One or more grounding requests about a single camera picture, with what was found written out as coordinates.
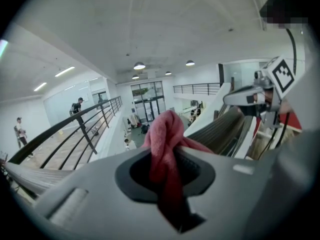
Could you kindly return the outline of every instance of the ceiling light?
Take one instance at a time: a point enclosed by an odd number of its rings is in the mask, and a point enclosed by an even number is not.
[[[72,88],[72,87],[75,87],[75,85],[73,85],[73,86],[71,86],[71,87],[69,87],[69,88],[67,88],[67,89],[64,89],[64,90],[66,91],[66,90],[68,90],[68,89],[70,89],[70,88]]]
[[[137,62],[136,64],[134,64],[133,69],[134,70],[142,70],[146,67],[145,64],[143,64],[142,62]]]
[[[7,44],[8,44],[8,41],[3,40],[3,39],[0,40],[0,58],[1,58],[1,55],[5,51],[5,48],[6,48]]]
[[[36,91],[40,90],[40,89],[41,89],[42,87],[44,87],[46,84],[47,84],[46,82],[40,84],[37,88],[34,89],[34,91],[36,92]]]
[[[57,78],[57,77],[61,76],[62,74],[68,72],[69,70],[73,70],[74,68],[75,68],[74,66],[71,66],[71,67],[67,68],[66,70],[56,74],[55,77]]]
[[[194,63],[194,61],[193,60],[188,60],[187,62],[186,62],[186,66],[193,66],[195,63]]]

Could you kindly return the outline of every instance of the handrail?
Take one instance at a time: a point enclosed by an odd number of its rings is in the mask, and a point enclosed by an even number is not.
[[[216,95],[220,87],[219,82],[184,84],[173,86],[173,92],[176,94]]]
[[[107,106],[107,107],[105,107],[105,108],[103,108],[103,105],[106,104],[106,103],[108,103],[108,102],[110,102],[110,105]],[[24,159],[27,158],[27,156],[28,156],[29,154],[31,154],[37,147],[39,147],[42,143],[44,143],[47,139],[49,139],[53,134],[57,133],[60,129],[62,129],[62,128],[65,127],[66,125],[70,124],[70,123],[73,122],[74,120],[79,119],[79,118],[80,118],[81,116],[83,116],[84,114],[86,114],[86,113],[88,113],[88,112],[90,112],[90,111],[92,111],[92,110],[94,110],[94,109],[96,109],[96,108],[98,108],[98,107],[101,107],[101,110],[100,110],[99,112],[97,112],[94,116],[92,116],[90,119],[88,119],[86,122],[84,122],[84,124],[87,123],[89,120],[91,120],[93,117],[95,117],[97,114],[102,113],[102,115],[103,115],[102,117],[105,118],[105,120],[104,120],[103,123],[106,123],[106,126],[109,127],[108,122],[107,122],[107,119],[108,119],[109,117],[108,117],[108,118],[105,117],[105,112],[104,112],[104,110],[105,110],[106,108],[111,107],[111,108],[107,111],[107,113],[110,112],[111,109],[112,109],[113,115],[115,116],[115,115],[116,115],[115,113],[116,113],[117,111],[119,111],[119,107],[120,107],[121,105],[122,105],[122,100],[121,100],[121,97],[118,96],[118,97],[115,97],[115,98],[112,98],[112,99],[105,100],[105,101],[103,101],[103,102],[101,102],[101,103],[99,103],[99,104],[97,104],[97,105],[93,105],[93,106],[91,106],[91,107],[89,107],[89,108],[87,108],[87,109],[84,109],[84,110],[82,110],[82,111],[80,111],[80,112],[78,112],[78,113],[76,113],[76,114],[68,117],[67,119],[65,119],[65,120],[57,123],[56,125],[54,125],[54,126],[52,126],[51,128],[45,130],[43,133],[41,133],[40,135],[38,135],[37,137],[35,137],[34,139],[32,139],[30,142],[28,142],[27,145],[25,145],[24,147],[22,147],[13,157],[11,157],[8,162],[13,163],[13,164],[21,164],[21,163],[24,161]],[[86,138],[87,141],[88,141],[88,145],[90,145],[90,146],[93,148],[92,150],[95,152],[95,149],[94,149],[94,147],[93,147],[93,145],[92,145],[92,143],[91,143],[91,140],[89,139],[89,137],[88,137],[88,135],[87,135],[87,133],[90,131],[90,129],[86,132],[85,127],[84,127],[84,125],[82,124],[82,125],[80,125],[76,130],[74,130],[74,131],[48,156],[49,159],[47,158],[47,159],[46,159],[46,162],[48,162],[48,161],[53,157],[53,155],[58,151],[58,149],[59,149],[77,130],[79,130],[79,129],[81,129],[82,132],[83,132],[83,137],[82,137],[81,139]]]

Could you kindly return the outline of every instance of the man in black shirt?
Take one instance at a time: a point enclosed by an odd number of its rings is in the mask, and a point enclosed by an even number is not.
[[[84,102],[84,99],[80,97],[80,98],[78,99],[78,103],[76,103],[76,104],[73,105],[73,107],[74,107],[73,114],[79,113],[79,112],[81,111],[81,103],[82,103],[82,102]],[[84,121],[83,121],[83,119],[82,119],[81,116],[79,116],[79,117],[77,118],[77,121],[79,122],[79,125],[80,125],[80,126],[83,125],[83,126],[85,127]]]

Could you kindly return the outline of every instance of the wooden floor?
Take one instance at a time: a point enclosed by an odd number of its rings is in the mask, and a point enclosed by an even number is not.
[[[113,118],[111,115],[107,121],[110,122],[110,120]],[[85,126],[87,127],[87,131],[89,128],[94,124],[94,122],[86,123]],[[106,129],[107,124],[104,122],[104,119],[101,119],[96,126],[99,128],[99,135],[93,137],[93,133],[89,131],[88,137],[89,139],[92,139],[92,144],[95,146]],[[31,168],[39,168],[41,164],[46,160],[46,158],[61,144],[73,131],[76,130],[76,127],[72,127],[66,130],[63,130],[63,133],[55,133],[53,136],[51,136],[49,139],[47,139],[43,144],[41,144],[37,149],[34,150],[33,154],[34,157],[32,158],[26,158],[21,164],[27,167]],[[69,155],[71,150],[75,147],[75,145],[79,142],[79,144],[76,146],[76,148],[71,153],[70,157],[66,161],[65,165],[63,166],[62,170],[73,170],[76,162],[78,161],[80,155],[88,145],[87,140],[83,137],[84,134],[82,133],[81,129],[77,131],[71,138],[69,138],[62,146],[61,148],[54,154],[54,156],[50,159],[50,161],[46,164],[46,169],[58,169],[61,164],[64,162],[66,157]],[[81,168],[83,165],[85,165],[90,156],[92,154],[92,149],[88,145],[85,152],[83,153],[77,169]]]

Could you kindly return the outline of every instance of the metal railing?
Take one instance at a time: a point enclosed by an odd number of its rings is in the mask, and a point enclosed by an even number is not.
[[[219,82],[175,85],[173,92],[176,94],[216,95],[220,86]]]
[[[71,154],[74,152],[76,147],[79,145],[79,143],[85,138],[87,141],[86,146],[84,147],[83,151],[80,153],[78,158],[76,159],[76,162],[73,166],[73,170],[75,170],[82,159],[85,151],[88,147],[91,148],[92,152],[89,155],[89,158],[87,159],[87,163],[89,162],[92,153],[97,154],[97,151],[95,149],[95,145],[92,143],[93,138],[95,135],[90,138],[88,133],[98,124],[98,122],[101,123],[101,125],[96,129],[96,131],[99,131],[101,127],[104,125],[104,129],[109,128],[109,123],[113,117],[116,116],[116,113],[119,111],[120,107],[122,106],[122,100],[121,97],[118,96],[116,98],[112,98],[110,100],[105,100],[97,105],[91,106],[83,111],[80,111],[69,118],[57,123],[56,125],[52,126],[48,130],[44,131],[37,137],[35,137],[33,140],[31,140],[27,145],[25,145],[23,148],[21,148],[8,162],[14,163],[14,164],[21,164],[27,157],[30,155],[35,149],[37,149],[42,143],[44,143],[46,140],[48,140],[52,135],[57,133],[59,130],[67,126],[69,123],[73,122],[74,120],[79,122],[79,126],[70,134],[68,135],[51,153],[50,155],[45,159],[45,161],[40,165],[40,168],[43,169],[48,164],[48,162],[55,156],[57,151],[75,134],[78,132],[78,130],[81,130],[83,133],[83,136],[77,141],[77,143],[73,146],[73,148],[69,151],[68,155],[64,158],[62,163],[58,166],[58,170],[61,170],[68,159],[70,158]],[[90,111],[93,111],[95,109],[100,109],[95,113],[93,116],[91,116],[88,120],[85,122],[81,119],[81,116],[84,114],[87,114]],[[94,117],[98,116],[98,120],[96,120],[93,125],[90,127],[85,126],[86,123],[88,123],[90,120],[92,120]]]

